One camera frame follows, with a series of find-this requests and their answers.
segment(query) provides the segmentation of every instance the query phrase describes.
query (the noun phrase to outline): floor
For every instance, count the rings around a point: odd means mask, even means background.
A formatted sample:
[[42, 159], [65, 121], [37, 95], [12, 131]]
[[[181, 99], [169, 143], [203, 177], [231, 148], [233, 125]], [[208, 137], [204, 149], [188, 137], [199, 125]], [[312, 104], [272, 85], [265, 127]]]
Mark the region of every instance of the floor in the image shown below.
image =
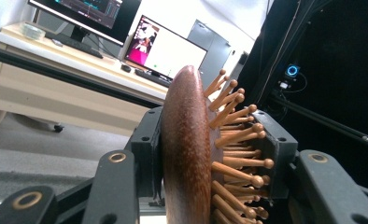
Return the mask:
[[53, 124], [7, 113], [0, 125], [0, 201], [30, 186], [47, 185], [60, 194], [93, 177], [98, 160], [123, 149], [128, 136]]

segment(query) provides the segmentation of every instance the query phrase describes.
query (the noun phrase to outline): white desk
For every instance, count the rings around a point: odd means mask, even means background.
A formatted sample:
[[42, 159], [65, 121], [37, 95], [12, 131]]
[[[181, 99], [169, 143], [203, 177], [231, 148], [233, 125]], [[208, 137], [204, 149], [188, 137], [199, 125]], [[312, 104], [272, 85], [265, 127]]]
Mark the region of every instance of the white desk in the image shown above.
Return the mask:
[[[167, 88], [120, 70], [120, 62], [99, 59], [49, 39], [31, 40], [19, 24], [0, 32], [0, 49], [56, 66], [85, 78], [163, 103]], [[0, 121], [6, 112], [131, 135], [147, 108], [60, 80], [0, 63]]]

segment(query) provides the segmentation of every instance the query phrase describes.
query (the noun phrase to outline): brush bristle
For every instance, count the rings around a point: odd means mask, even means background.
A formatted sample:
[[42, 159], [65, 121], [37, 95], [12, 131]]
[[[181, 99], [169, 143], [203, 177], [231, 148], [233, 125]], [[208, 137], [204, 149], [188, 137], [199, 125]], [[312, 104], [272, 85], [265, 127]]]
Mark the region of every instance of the brush bristle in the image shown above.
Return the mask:
[[257, 168], [274, 163], [248, 144], [266, 133], [250, 116], [257, 106], [234, 111], [244, 101], [243, 89], [230, 94], [236, 80], [215, 101], [208, 99], [228, 81], [224, 74], [203, 91], [199, 72], [185, 66], [166, 95], [161, 128], [169, 224], [260, 224], [268, 217], [263, 208], [248, 206], [268, 197], [270, 177], [257, 175]]

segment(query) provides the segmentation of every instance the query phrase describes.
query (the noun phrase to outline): computer monitor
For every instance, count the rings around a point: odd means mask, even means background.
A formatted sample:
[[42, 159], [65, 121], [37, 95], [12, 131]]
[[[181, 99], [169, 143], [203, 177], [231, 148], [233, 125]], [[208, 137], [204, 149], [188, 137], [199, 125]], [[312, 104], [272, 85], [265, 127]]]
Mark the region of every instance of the computer monitor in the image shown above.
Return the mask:
[[199, 69], [207, 50], [142, 16], [124, 59], [173, 79], [185, 65]]
[[28, 3], [73, 23], [73, 39], [82, 40], [83, 32], [78, 32], [81, 28], [121, 47], [140, 6], [140, 0], [28, 0]]

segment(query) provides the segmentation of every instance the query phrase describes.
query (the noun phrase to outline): white wall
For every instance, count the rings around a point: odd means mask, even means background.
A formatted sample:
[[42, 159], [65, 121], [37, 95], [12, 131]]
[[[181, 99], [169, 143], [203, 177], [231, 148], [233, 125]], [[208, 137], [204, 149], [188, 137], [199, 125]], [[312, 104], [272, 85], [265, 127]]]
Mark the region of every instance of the white wall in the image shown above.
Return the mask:
[[0, 28], [33, 18], [34, 9], [26, 0], [0, 0]]
[[196, 20], [204, 23], [226, 39], [232, 50], [235, 50], [235, 54], [231, 54], [224, 65], [227, 74], [231, 74], [234, 70], [242, 52], [250, 52], [254, 44], [254, 40], [202, 0], [143, 0], [129, 34], [134, 32], [141, 15], [151, 18], [184, 37], [190, 34]]
[[[34, 8], [26, 4], [26, 0], [0, 0], [0, 28], [19, 21], [32, 19]], [[173, 32], [187, 37], [196, 20], [224, 37], [235, 50], [224, 68], [227, 73], [234, 69], [243, 51], [249, 52], [254, 41], [219, 12], [202, 0], [172, 1], [172, 0], [143, 0], [134, 19], [130, 34], [144, 14]]]

